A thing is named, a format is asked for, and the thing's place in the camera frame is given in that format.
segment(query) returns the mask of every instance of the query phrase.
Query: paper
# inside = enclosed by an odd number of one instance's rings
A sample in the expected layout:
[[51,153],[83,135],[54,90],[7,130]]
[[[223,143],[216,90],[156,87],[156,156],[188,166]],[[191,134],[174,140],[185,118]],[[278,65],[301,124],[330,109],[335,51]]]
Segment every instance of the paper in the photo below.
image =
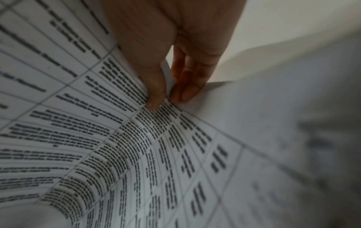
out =
[[[302,76],[319,57],[271,72],[270,79],[206,89],[182,106],[165,100],[148,112],[145,87],[124,60],[98,1],[0,3],[4,227],[338,222],[332,219],[335,210],[325,209],[324,188],[333,189],[333,182],[308,169],[300,152],[306,133],[288,123],[309,93],[299,103],[281,94],[315,91],[325,73],[313,70],[320,76],[310,85],[313,74],[300,77],[297,85],[291,82],[299,75],[286,76],[287,70]],[[317,64],[329,66],[339,60],[337,53],[350,60],[361,42],[355,39],[345,51],[337,48],[330,60]],[[355,65],[348,61],[348,68],[339,67],[330,77],[336,80]],[[278,86],[281,80],[289,87]]]

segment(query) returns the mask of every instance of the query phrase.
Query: paper sheet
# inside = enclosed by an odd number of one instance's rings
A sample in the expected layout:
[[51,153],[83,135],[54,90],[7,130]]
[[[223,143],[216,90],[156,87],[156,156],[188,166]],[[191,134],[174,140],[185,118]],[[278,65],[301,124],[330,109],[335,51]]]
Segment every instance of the paper sheet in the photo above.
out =
[[[355,73],[359,37],[268,78],[206,89],[185,105],[165,100],[155,112],[144,108],[145,87],[96,0],[0,0],[0,41],[4,227],[338,222],[329,219],[338,210],[326,210],[339,205],[325,193],[333,182],[320,178],[329,170],[309,169],[307,133],[291,123],[307,91],[320,97],[325,77],[333,82],[323,91]],[[328,71],[338,56],[347,67]]]

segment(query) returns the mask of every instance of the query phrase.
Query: white paper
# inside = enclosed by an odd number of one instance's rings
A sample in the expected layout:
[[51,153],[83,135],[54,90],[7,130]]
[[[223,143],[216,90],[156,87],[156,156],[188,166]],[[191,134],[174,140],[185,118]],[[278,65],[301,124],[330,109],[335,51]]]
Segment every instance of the white paper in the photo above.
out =
[[[1,0],[0,7],[4,227],[22,218],[29,228],[32,219],[38,227],[72,228],[327,227],[354,220],[358,169],[345,166],[352,157],[340,157],[329,139],[341,146],[348,144],[340,139],[354,139],[354,148],[358,135],[341,131],[340,138],[320,127],[320,139],[298,124],[317,125],[305,119],[304,107],[317,107],[310,104],[338,84],[359,85],[359,36],[148,112],[145,87],[98,1]],[[55,209],[54,224],[23,216],[31,206],[35,214]]]

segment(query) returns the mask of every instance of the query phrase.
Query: fingernail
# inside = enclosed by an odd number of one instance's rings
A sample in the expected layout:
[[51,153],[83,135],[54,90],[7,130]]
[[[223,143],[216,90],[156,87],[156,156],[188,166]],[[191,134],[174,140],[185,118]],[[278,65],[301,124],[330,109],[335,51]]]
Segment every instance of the fingernail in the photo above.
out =
[[147,109],[153,108],[153,103],[151,101],[148,101],[146,104]]

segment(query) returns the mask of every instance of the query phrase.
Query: hand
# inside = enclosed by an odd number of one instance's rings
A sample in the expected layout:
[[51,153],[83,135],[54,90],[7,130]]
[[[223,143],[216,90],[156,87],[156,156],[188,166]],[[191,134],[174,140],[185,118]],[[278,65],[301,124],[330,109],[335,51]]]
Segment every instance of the hand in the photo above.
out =
[[169,100],[187,102],[206,84],[246,0],[100,0],[124,56],[148,90],[148,110],[166,96],[160,63],[174,45],[176,85]]

